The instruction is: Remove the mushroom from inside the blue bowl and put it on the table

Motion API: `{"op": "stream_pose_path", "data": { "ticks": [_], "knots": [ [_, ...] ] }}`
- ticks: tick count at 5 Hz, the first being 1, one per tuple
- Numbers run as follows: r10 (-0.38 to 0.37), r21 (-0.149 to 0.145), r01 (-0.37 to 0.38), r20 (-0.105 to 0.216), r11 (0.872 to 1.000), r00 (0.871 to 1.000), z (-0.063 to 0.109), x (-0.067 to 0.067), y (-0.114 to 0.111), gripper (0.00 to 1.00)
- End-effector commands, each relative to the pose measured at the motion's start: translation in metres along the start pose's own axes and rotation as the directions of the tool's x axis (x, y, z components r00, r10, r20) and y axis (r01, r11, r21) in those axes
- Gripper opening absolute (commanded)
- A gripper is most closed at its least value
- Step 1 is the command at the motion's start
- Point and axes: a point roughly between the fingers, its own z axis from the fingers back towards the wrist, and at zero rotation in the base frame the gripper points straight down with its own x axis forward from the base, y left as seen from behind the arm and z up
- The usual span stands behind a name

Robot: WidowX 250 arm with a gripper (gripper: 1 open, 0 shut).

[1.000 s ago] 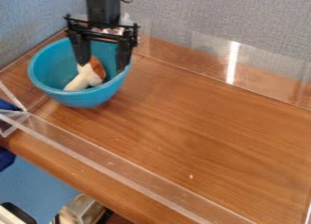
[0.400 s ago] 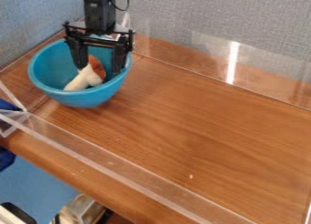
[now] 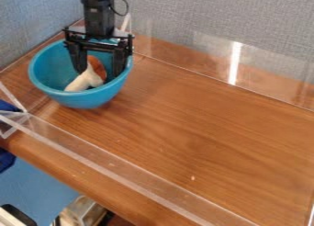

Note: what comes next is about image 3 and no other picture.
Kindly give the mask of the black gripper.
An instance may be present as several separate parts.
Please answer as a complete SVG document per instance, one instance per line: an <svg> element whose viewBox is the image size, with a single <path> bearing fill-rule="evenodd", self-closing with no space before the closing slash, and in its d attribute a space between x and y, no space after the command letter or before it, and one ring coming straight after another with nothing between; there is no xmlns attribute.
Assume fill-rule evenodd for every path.
<svg viewBox="0 0 314 226"><path fill-rule="evenodd" d="M91 40L119 39L119 47L112 52L112 75L124 71L127 55L132 54L132 35L115 27L115 17L128 12L127 0L81 0L84 28L64 28L65 46L73 68L83 73L87 68L87 51L97 45Z"/></svg>

